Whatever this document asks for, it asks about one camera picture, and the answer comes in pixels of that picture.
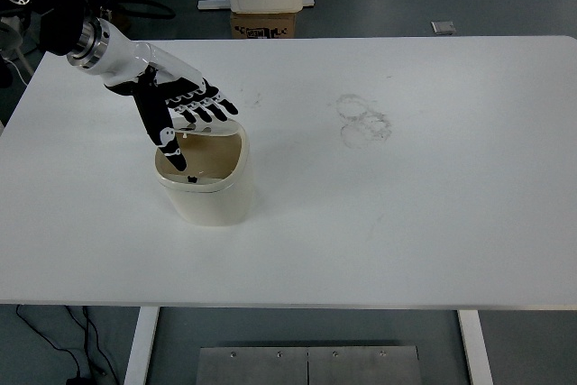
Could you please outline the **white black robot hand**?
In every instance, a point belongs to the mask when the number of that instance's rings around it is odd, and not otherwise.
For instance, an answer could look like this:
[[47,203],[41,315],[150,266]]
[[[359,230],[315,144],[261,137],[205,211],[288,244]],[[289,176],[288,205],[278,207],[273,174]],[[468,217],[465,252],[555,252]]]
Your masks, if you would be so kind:
[[189,122],[201,119],[225,121],[238,110],[198,70],[145,41],[132,41],[104,19],[83,23],[78,47],[69,62],[105,87],[131,96],[144,128],[172,166],[183,171],[187,162],[179,147],[171,112]]

